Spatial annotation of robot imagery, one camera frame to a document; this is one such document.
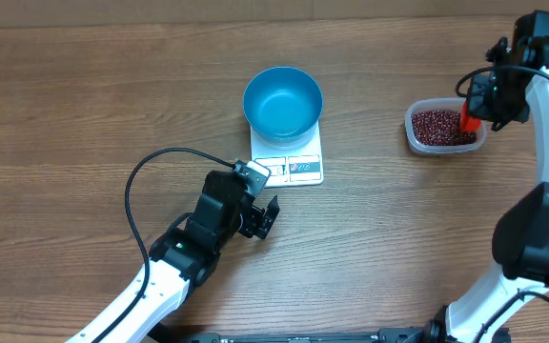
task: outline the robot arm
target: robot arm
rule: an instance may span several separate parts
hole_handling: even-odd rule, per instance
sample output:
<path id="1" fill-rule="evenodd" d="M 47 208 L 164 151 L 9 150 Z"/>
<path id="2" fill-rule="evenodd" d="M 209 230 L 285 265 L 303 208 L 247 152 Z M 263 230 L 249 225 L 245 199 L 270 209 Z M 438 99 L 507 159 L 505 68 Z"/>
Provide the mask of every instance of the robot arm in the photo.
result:
<path id="1" fill-rule="evenodd" d="M 173 223 L 150 249 L 150 279 L 143 297 L 102 342 L 140 342 L 167 314 L 177 310 L 194 289 L 214 272 L 220 249 L 240 232 L 264 239 L 276 216 L 276 197 L 267 210 L 253 205 L 270 171 L 250 161 L 237 161 L 233 171 L 211 171 L 185 230 Z M 127 307 L 139 292 L 145 266 L 92 323 L 72 337 L 70 343 L 93 342 Z"/>
<path id="2" fill-rule="evenodd" d="M 519 38 L 522 32 L 530 38 Z M 532 57 L 527 57 L 531 56 L 526 51 L 530 52 L 532 44 L 534 47 L 544 42 L 542 37 L 535 40 L 537 43 L 531 42 L 535 35 L 549 35 L 549 13 L 535 12 L 521 17 L 517 21 L 515 46 L 511 51 L 498 50 L 502 39 L 489 51 L 491 62 L 496 65 L 518 62 L 521 55 L 539 61 L 536 63 L 543 65 L 541 71 L 549 74 L 549 53 L 543 56 L 534 51 Z M 524 91 L 521 101 L 519 91 Z M 493 121 L 493 130 L 500 130 L 511 120 L 526 121 L 530 108 L 536 132 L 536 187 L 499 220 L 493 236 L 495 261 L 468 293 L 446 309 L 444 317 L 447 336 L 458 342 L 490 343 L 497 330 L 534 298 L 530 295 L 518 298 L 519 294 L 549 291 L 549 80 L 532 74 L 494 72 L 488 78 L 472 80 L 468 93 L 468 114 Z M 504 309 L 506 303 L 511 306 Z"/>

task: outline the wall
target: wall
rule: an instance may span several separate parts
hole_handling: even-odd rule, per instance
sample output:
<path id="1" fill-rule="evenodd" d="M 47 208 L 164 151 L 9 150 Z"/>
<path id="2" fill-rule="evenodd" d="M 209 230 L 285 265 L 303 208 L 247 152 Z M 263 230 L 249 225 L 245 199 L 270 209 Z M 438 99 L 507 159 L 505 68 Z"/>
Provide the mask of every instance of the wall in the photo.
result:
<path id="1" fill-rule="evenodd" d="M 548 0 L 0 0 L 0 28 L 517 14 Z"/>

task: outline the clear plastic container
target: clear plastic container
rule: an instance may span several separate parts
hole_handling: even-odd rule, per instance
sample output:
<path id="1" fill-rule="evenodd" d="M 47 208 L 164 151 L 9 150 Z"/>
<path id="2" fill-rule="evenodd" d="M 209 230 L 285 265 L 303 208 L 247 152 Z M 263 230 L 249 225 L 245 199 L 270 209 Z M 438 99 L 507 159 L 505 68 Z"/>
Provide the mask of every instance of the clear plastic container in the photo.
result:
<path id="1" fill-rule="evenodd" d="M 417 154 L 423 155 L 441 155 L 448 153 L 458 153 L 458 152 L 468 152 L 474 151 L 479 148 L 484 141 L 486 140 L 486 133 L 488 128 L 485 123 L 480 125 L 480 128 L 477 132 L 476 143 L 465 144 L 460 146 L 427 146 L 418 142 L 417 137 L 415 136 L 415 131 L 412 128 L 412 117 L 413 115 L 422 112 L 422 111 L 431 111 L 431 110 L 455 110 L 461 111 L 463 108 L 463 103 L 465 99 L 463 98 L 435 98 L 429 100 L 420 100 L 417 101 L 413 106 L 408 109 L 406 112 L 406 136 L 408 137 L 408 145 L 410 150 Z"/>

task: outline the white kitchen scale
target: white kitchen scale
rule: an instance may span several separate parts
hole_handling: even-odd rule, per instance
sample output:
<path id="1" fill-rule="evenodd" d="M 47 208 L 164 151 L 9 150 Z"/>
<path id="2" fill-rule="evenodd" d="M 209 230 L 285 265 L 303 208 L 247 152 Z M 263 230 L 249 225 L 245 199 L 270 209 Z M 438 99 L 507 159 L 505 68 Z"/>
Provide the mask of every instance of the white kitchen scale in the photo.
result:
<path id="1" fill-rule="evenodd" d="M 252 159 L 271 170 L 267 188 L 323 183 L 323 154 L 318 124 L 312 134 L 284 146 L 266 141 L 251 128 L 251 143 Z"/>

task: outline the wooden tabletop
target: wooden tabletop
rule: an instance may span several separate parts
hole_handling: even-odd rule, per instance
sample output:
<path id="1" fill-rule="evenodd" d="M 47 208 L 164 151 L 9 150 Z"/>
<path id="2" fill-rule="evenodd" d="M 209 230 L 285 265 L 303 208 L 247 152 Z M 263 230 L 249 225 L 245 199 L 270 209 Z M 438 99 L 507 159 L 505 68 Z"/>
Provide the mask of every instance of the wooden tabletop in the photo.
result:
<path id="1" fill-rule="evenodd" d="M 533 126 L 476 152 L 409 152 L 414 102 L 454 96 L 516 16 L 0 30 L 0 342 L 62 341 L 132 280 L 141 256 L 124 185 L 152 151 L 250 158 L 242 108 L 259 71 L 292 65 L 324 92 L 325 182 L 266 190 L 265 241 L 238 236 L 170 327 L 219 333 L 422 326 L 492 259 L 498 219 L 533 185 Z M 131 193 L 150 245 L 218 166 L 169 155 Z M 549 306 L 509 323 L 549 341 Z"/>

